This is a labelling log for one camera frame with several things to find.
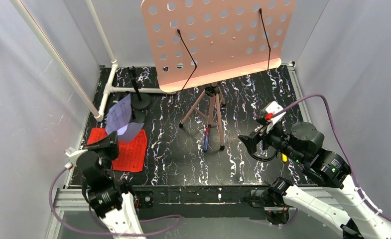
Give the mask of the white PVC pipe frame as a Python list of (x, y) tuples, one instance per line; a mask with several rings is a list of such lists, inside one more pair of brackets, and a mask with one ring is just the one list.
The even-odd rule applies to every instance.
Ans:
[(61, 82), (55, 86), (69, 83), (68, 88), (74, 90), (72, 95), (81, 98), (79, 105), (84, 111), (101, 121), (104, 112), (93, 104), (99, 64), (66, 3), (62, 0), (12, 0), (11, 4), (49, 55), (40, 69), (47, 73), (60, 71)]

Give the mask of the red sheet music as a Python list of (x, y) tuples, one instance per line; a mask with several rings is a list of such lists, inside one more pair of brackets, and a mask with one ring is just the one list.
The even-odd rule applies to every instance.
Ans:
[(101, 165), (122, 172), (141, 172), (146, 157), (147, 137), (141, 130), (131, 142), (118, 142), (118, 147), (98, 151)]

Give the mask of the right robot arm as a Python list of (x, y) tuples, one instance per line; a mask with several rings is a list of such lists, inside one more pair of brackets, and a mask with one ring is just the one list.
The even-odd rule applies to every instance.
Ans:
[(269, 186), (265, 195), (274, 204), (302, 210), (343, 239), (391, 239), (391, 220), (354, 184), (349, 164), (337, 153), (322, 147), (324, 135), (313, 124), (298, 122), (286, 134), (278, 123), (271, 130), (264, 126), (238, 138), (255, 159), (257, 144), (262, 142), (301, 164), (303, 174), (329, 193), (340, 207), (309, 195), (282, 177)]

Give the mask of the pink tripod music stand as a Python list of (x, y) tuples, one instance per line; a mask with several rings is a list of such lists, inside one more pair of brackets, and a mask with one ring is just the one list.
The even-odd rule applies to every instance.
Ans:
[(172, 93), (281, 65), (293, 0), (144, 0), (159, 88)]

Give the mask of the white sheet music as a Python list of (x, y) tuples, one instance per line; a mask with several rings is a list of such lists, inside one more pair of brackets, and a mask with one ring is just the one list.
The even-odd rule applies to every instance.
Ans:
[(118, 140), (129, 143), (139, 134), (144, 124), (130, 122), (133, 109), (130, 94), (121, 95), (121, 99), (117, 98), (113, 103), (107, 114), (105, 131), (107, 134), (117, 131)]

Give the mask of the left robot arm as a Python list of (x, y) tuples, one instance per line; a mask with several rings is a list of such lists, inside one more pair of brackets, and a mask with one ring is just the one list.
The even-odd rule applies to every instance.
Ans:
[(119, 153), (116, 131), (85, 146), (76, 160), (85, 178), (82, 194), (114, 238), (145, 239), (134, 205), (134, 192), (113, 173), (113, 161)]

